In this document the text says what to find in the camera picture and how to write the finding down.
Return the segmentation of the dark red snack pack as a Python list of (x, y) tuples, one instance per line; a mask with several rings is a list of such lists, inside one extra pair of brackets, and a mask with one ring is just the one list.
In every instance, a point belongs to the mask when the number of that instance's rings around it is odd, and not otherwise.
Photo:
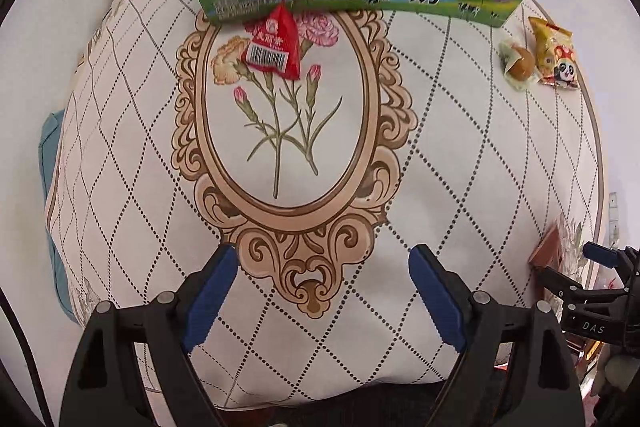
[(561, 223), (556, 221), (529, 256), (528, 265), (533, 270), (551, 268), (560, 271), (563, 259), (563, 230)]

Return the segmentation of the yellow panda snack bag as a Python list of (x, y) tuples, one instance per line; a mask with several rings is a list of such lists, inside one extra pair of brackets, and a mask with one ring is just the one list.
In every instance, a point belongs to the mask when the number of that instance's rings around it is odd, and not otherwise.
[(555, 88), (577, 90), (577, 60), (573, 34), (541, 17), (528, 18), (536, 39), (535, 61), (539, 82)]

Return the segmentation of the red triangular snack pack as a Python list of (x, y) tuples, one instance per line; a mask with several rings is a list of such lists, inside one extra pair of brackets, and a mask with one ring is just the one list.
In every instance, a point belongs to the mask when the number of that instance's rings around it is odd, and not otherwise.
[(285, 80), (300, 78), (299, 34), (296, 21), (284, 2), (262, 20), (244, 24), (250, 43), (242, 60), (259, 72), (272, 72)]

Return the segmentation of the white diamond-pattern quilt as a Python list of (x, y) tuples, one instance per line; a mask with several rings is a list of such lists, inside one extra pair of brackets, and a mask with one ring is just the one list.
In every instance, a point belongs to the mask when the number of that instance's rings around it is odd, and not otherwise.
[(575, 246), (602, 233), (589, 95), (503, 76), (499, 43), (533, 46), (541, 13), (304, 14), (289, 82), (240, 75), (250, 34), (198, 0), (122, 0), (76, 69), (47, 200), (67, 312), (148, 303), (229, 242), (238, 275), (192, 355), (217, 407), (447, 377), (413, 246), (524, 307), (551, 225)]

